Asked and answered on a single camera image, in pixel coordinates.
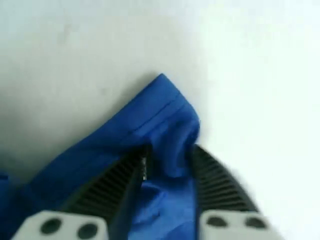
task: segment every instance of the blue fabric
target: blue fabric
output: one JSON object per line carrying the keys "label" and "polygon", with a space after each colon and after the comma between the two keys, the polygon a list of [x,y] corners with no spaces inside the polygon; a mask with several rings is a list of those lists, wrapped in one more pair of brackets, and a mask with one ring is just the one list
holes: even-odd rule
{"label": "blue fabric", "polygon": [[192,106],[165,75],[159,75],[30,183],[14,194],[0,191],[0,239],[10,239],[26,217],[57,209],[76,188],[145,144],[152,145],[154,177],[141,186],[129,239],[194,239],[196,206],[188,159],[198,132]]}

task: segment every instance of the white background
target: white background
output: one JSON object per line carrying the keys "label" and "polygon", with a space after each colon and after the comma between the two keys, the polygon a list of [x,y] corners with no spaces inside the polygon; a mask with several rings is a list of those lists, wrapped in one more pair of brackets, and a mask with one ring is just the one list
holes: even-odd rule
{"label": "white background", "polygon": [[1,0],[1,165],[29,180],[165,73],[287,240],[320,239],[316,0]]}

